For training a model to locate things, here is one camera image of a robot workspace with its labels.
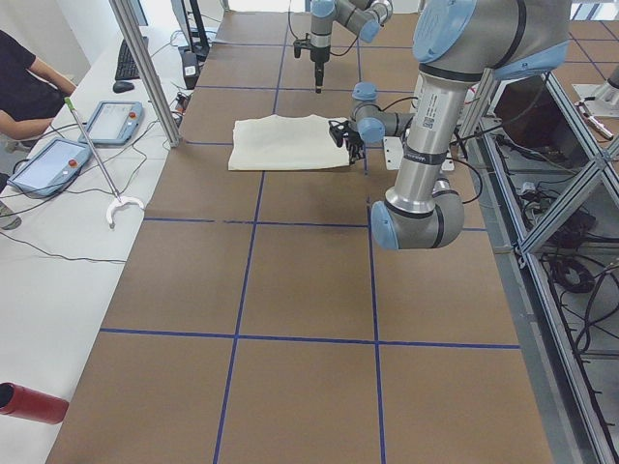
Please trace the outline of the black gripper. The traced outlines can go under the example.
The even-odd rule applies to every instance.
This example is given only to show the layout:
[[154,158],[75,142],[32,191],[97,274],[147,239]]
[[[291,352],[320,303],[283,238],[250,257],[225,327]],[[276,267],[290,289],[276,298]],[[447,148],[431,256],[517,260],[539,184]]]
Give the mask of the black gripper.
[[297,39],[293,43],[294,56],[301,57],[302,50],[308,50],[310,59],[314,64],[315,92],[321,93],[324,82],[324,63],[330,60],[331,35],[319,35],[306,33],[302,39]]
[[349,162],[356,163],[365,158],[364,142],[348,121],[329,120],[329,134],[338,148],[344,146],[349,153]]

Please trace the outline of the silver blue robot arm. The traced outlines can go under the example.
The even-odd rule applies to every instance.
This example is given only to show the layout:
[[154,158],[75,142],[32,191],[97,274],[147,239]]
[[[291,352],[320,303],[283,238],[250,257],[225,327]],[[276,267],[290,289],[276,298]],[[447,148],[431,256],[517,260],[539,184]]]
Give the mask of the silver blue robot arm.
[[338,23],[353,33],[356,40],[371,43],[380,28],[391,19],[393,3],[388,0],[347,1],[319,0],[310,2],[310,30],[293,42],[294,57],[299,59],[303,50],[309,52],[314,64],[314,88],[322,92],[325,65],[332,56],[333,25]]
[[418,19],[413,55],[422,80],[415,112],[386,112],[376,89],[359,83],[345,122],[330,135],[351,159],[386,135],[402,138],[393,187],[370,212],[372,236],[386,249],[439,248],[460,233],[463,204],[441,165],[468,89],[492,70],[498,80],[550,72],[567,56],[568,1],[430,1]]

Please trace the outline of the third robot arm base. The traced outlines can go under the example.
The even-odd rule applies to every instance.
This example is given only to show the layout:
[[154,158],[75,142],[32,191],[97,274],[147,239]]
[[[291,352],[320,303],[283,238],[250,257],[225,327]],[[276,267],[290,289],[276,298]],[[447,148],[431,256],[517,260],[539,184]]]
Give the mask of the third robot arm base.
[[575,108],[582,119],[605,139],[611,140],[612,132],[599,117],[618,117],[618,68],[615,68],[603,84],[574,84],[573,87],[579,96]]

